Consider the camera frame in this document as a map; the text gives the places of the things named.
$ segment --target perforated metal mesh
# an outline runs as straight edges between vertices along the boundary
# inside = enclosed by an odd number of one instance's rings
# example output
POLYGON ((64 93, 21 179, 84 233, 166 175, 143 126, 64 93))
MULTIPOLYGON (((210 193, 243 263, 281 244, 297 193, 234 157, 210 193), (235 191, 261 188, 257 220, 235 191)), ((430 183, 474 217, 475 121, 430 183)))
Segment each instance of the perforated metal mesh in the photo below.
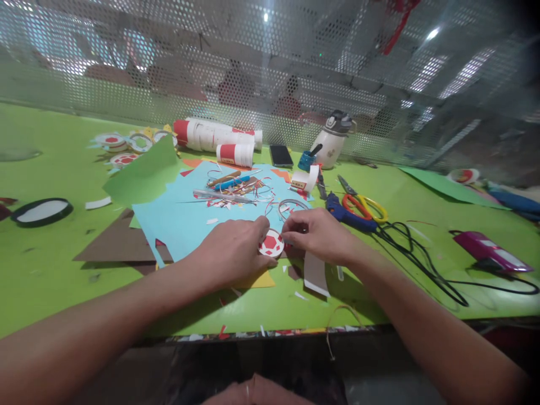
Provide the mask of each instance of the perforated metal mesh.
POLYGON ((2 0, 0 98, 140 124, 198 116, 295 149, 341 109, 358 124, 344 156, 537 182, 523 158, 540 122, 521 62, 531 42, 508 12, 492 0, 2 0))

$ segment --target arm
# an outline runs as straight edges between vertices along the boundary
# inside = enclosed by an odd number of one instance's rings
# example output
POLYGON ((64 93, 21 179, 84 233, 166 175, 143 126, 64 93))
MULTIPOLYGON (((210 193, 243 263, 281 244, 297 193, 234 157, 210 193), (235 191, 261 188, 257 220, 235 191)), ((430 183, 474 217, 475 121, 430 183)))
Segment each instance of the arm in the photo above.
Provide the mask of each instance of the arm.
POLYGON ((265 217, 219 224, 184 260, 0 340, 0 403, 67 400, 158 318, 275 265, 258 255, 268 227, 265 217))
POLYGON ((449 403, 517 402, 528 383, 525 372, 330 213, 323 209, 294 212, 282 236, 326 262, 347 266, 386 312, 405 346, 449 403))

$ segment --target yellow-handled scissors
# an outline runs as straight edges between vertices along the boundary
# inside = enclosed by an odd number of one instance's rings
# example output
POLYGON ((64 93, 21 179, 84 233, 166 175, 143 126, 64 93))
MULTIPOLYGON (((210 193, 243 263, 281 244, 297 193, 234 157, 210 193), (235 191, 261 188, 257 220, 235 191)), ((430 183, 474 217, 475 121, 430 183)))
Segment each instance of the yellow-handled scissors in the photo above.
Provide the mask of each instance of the yellow-handled scissors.
POLYGON ((347 183, 347 181, 342 176, 337 175, 337 178, 338 178, 339 182, 341 183, 341 185, 343 186, 343 188, 345 189, 345 192, 346 192, 345 196, 343 197, 342 205, 347 211, 352 212, 355 215, 358 215, 353 210, 354 207, 351 207, 349 205, 349 203, 353 203, 353 205, 356 206, 356 208, 358 208, 358 210, 363 213, 362 218, 364 218, 364 219, 366 219, 368 221, 370 219, 373 219, 378 224, 388 222, 388 213, 386 212, 386 210, 384 209, 384 207, 382 205, 380 205, 378 202, 375 202, 375 201, 373 201, 372 199, 370 199, 370 198, 368 198, 366 196, 359 195, 349 185, 349 183, 347 183), (379 212, 380 217, 376 217, 373 214, 373 212, 370 209, 370 206, 374 207, 379 212))

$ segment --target blue paper sheet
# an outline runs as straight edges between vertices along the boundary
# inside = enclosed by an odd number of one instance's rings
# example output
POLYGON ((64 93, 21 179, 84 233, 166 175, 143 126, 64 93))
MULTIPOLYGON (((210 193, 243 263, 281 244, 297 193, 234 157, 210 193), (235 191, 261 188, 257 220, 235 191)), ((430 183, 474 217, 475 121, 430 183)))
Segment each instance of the blue paper sheet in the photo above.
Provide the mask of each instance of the blue paper sheet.
MULTIPOLYGON (((174 183, 167 185, 167 190, 157 199, 146 204, 135 204, 133 210, 148 239, 150 246, 154 246, 155 239, 159 239, 166 244, 169 253, 176 262, 183 259, 189 253, 194 251, 210 233, 210 231, 220 222, 229 219, 245 219, 254 221, 260 215, 264 215, 267 207, 266 202, 254 204, 232 205, 231 209, 225 207, 207 207, 206 201, 197 201, 193 197, 193 190, 205 187, 210 176, 221 177, 230 172, 231 168, 222 166, 223 175, 220 173, 208 173, 216 169, 216 164, 211 162, 202 162, 189 175, 183 177, 179 175, 174 183), (214 224, 207 225, 206 221, 217 218, 214 224)), ((265 184, 273 188, 276 194, 275 200, 279 202, 284 199, 300 200, 306 203, 295 191, 289 190, 283 178, 276 175, 270 165, 257 165, 253 170, 262 169, 263 171, 255 176, 259 179, 267 177, 265 184)), ((261 188, 259 198, 270 198, 271 193, 268 187, 261 188)), ((249 199, 254 199, 253 193, 245 195, 249 199)), ((270 227, 281 232, 283 222, 277 212, 277 204, 274 204, 267 210, 267 218, 270 221, 270 227)), ((156 249, 152 249, 154 256, 160 267, 164 266, 163 260, 159 257, 156 249)))

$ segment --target water bottle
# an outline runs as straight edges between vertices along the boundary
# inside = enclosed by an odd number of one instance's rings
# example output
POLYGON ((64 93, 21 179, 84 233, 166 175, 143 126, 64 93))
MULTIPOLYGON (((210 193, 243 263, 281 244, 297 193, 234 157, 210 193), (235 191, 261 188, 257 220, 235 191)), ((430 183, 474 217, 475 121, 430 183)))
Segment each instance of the water bottle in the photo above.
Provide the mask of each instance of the water bottle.
POLYGON ((347 133, 352 126, 352 118, 346 112, 340 110, 334 110, 332 115, 326 120, 326 124, 322 131, 313 142, 311 150, 313 150, 319 143, 322 144, 322 149, 317 153, 315 164, 322 164, 323 169, 331 169, 334 167, 347 133))

